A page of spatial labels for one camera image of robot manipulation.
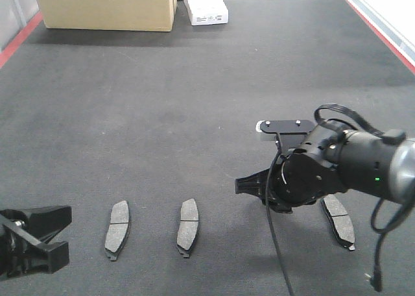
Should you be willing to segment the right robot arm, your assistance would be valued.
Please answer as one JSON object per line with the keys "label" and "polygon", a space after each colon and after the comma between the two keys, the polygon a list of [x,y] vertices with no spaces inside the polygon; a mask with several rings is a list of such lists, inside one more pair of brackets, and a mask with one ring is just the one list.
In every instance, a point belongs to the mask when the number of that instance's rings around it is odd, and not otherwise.
{"label": "right robot arm", "polygon": [[414,193],[414,140],[401,130],[380,138],[340,119],[335,129],[309,120],[259,121],[256,129],[277,142],[272,165],[236,179],[235,192],[269,204],[275,212],[312,205],[329,194],[356,190],[397,204]]}

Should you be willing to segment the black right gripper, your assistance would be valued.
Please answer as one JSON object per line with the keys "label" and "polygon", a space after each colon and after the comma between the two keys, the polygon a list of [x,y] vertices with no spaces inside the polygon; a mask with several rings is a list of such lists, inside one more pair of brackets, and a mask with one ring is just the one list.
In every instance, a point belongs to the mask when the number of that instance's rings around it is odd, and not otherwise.
{"label": "black right gripper", "polygon": [[335,122],[329,129],[316,125],[301,144],[287,156],[277,158],[270,169],[235,179],[235,193],[258,197],[275,212],[289,214],[294,207],[313,204],[329,194],[344,193],[337,162],[328,156],[330,145],[342,139],[344,124]]}

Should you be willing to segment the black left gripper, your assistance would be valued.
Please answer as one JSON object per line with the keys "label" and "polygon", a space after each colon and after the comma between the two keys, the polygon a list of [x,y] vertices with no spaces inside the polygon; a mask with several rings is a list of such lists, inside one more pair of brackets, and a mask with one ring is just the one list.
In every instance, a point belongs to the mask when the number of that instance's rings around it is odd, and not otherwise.
{"label": "black left gripper", "polygon": [[[1,278],[39,272],[51,274],[69,263],[68,242],[47,243],[71,224],[70,206],[6,209],[1,216],[14,225],[10,230],[1,223]],[[42,242],[31,245],[19,236]]]}

